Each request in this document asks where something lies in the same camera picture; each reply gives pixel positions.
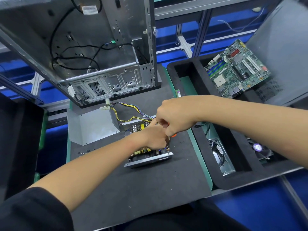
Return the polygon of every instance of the person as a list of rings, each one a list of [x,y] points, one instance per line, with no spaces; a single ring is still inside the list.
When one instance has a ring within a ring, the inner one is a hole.
[[[63,165],[4,201],[0,205],[0,230],[73,230],[70,212],[133,152],[142,147],[164,148],[168,137],[200,121],[242,132],[308,167],[307,117],[306,110],[212,95],[164,100],[157,109],[156,120],[142,131]],[[192,211],[185,216],[171,214],[172,211],[167,211],[169,216],[162,213],[149,215],[137,219],[127,229],[198,230],[207,227],[208,230],[247,230],[217,207],[203,202],[198,202],[197,212]]]

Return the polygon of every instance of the black sleeve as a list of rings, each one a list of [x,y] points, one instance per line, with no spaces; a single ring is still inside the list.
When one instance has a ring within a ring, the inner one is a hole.
[[[73,221],[66,206],[40,187],[26,189],[0,205],[0,230],[65,230]]]

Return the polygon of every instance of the forearm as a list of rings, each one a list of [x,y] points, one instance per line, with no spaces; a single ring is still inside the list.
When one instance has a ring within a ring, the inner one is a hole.
[[[91,192],[133,152],[143,147],[134,133],[105,147],[83,155],[56,169],[30,187],[42,187],[74,210]]]
[[[281,155],[308,167],[308,111],[200,96],[199,121],[237,130]]]

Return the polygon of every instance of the hand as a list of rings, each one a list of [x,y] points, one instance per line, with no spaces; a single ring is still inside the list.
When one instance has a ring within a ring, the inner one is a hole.
[[[153,150],[158,150],[166,147],[169,143],[169,138],[166,135],[166,129],[160,124],[156,125],[156,119],[142,131],[136,132],[142,140],[142,147],[148,147]]]
[[[197,110],[204,104],[204,96],[183,96],[164,100],[157,109],[156,120],[164,128],[166,135],[174,134],[188,130],[198,121]]]

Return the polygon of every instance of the green circuit board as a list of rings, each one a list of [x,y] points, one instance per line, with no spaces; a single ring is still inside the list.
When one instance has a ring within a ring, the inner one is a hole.
[[[234,98],[267,79],[267,67],[237,39],[204,68],[222,97]]]

